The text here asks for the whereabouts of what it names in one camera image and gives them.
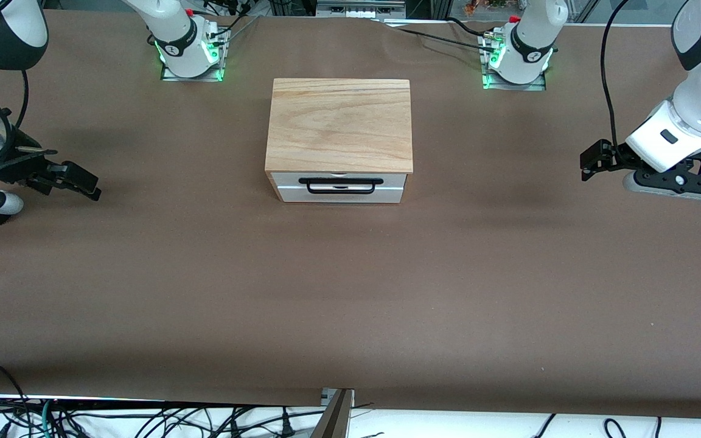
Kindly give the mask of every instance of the white floor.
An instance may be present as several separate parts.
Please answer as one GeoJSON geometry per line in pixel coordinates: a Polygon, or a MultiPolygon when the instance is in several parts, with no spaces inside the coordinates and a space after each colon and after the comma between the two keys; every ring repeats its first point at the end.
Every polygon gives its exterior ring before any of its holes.
{"type": "MultiPolygon", "coordinates": [[[[289,408],[290,413],[314,411],[316,408],[289,408]]],[[[218,426],[231,413],[230,409],[211,409],[212,424],[218,426]]],[[[141,411],[94,411],[95,414],[147,413],[155,415],[157,410],[141,411]]],[[[242,416],[239,427],[267,419],[279,419],[281,408],[256,408],[242,416]]],[[[543,414],[499,414],[483,412],[450,411],[397,411],[360,408],[354,410],[350,421],[348,438],[368,438],[382,433],[380,438],[532,438],[537,434],[543,421],[543,414]]],[[[602,422],[606,416],[598,415],[557,415],[551,422],[543,438],[602,438],[605,436],[602,422]]],[[[306,438],[315,426],[319,415],[303,416],[291,420],[292,427],[300,431],[296,438],[306,438]]],[[[623,427],[628,438],[653,438],[656,419],[649,417],[614,417],[623,427]]],[[[190,419],[192,422],[209,426],[203,412],[190,419]]],[[[131,438],[144,424],[145,419],[98,419],[78,418],[89,438],[131,438]]],[[[0,415],[0,429],[5,419],[0,415]]],[[[281,430],[281,421],[268,424],[275,433],[281,430]]],[[[8,437],[21,436],[24,429],[11,429],[8,437]]],[[[159,428],[152,436],[161,436],[159,428]]],[[[193,428],[175,429],[168,438],[200,438],[200,430],[193,428]]],[[[614,438],[620,433],[612,429],[614,438]]],[[[244,434],[244,438],[269,438],[270,433],[254,429],[244,434]]],[[[701,438],[700,419],[664,419],[660,431],[661,438],[701,438]]]]}

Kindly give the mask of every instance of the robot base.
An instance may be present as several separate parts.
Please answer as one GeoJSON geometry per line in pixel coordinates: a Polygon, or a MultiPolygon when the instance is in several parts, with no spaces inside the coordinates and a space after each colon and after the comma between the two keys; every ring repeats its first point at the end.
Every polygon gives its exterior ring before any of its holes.
{"type": "Polygon", "coordinates": [[[207,50],[208,55],[212,58],[217,57],[218,61],[207,69],[206,72],[192,78],[179,77],[175,75],[172,70],[167,68],[167,65],[164,64],[164,60],[162,59],[161,80],[168,82],[222,82],[223,73],[226,71],[226,56],[229,53],[229,36],[230,32],[223,33],[218,37],[218,42],[220,43],[218,48],[207,50]]]}
{"type": "MultiPolygon", "coordinates": [[[[492,33],[487,33],[487,36],[479,36],[478,44],[481,47],[498,48],[499,41],[493,37],[492,33]]],[[[489,67],[490,59],[495,55],[494,52],[485,52],[479,50],[481,54],[481,72],[483,72],[483,88],[484,89],[514,89],[514,91],[545,91],[545,73],[540,73],[539,77],[532,83],[520,85],[517,83],[509,83],[503,80],[499,73],[489,67]]]]}

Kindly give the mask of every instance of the brown table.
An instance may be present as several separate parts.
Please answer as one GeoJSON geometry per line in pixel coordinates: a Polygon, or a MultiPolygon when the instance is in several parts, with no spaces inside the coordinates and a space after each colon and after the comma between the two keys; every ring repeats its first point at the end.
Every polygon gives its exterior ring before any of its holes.
{"type": "MultiPolygon", "coordinates": [[[[136,15],[47,17],[23,128],[103,195],[19,189],[0,228],[0,363],[27,392],[701,416],[701,203],[579,178],[609,135],[600,27],[565,28],[548,91],[500,92],[473,50],[362,19],[260,19],[225,82],[161,83],[136,15]],[[401,205],[278,202],[276,77],[411,80],[401,205]]],[[[667,28],[614,30],[607,64],[620,136],[685,77],[667,28]]]]}

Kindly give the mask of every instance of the wooden lid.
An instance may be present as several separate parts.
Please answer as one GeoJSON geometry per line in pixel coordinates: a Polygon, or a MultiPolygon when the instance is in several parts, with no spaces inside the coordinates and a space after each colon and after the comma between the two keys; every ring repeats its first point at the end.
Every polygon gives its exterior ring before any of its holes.
{"type": "Polygon", "coordinates": [[[267,172],[412,173],[409,80],[276,78],[267,172]]]}

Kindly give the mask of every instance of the wooden box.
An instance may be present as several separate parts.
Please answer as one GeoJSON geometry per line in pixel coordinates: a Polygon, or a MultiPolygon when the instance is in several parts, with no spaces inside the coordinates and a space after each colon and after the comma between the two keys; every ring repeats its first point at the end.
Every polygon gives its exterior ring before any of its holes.
{"type": "Polygon", "coordinates": [[[276,78],[264,170],[283,202],[400,202],[410,81],[276,78]]]}

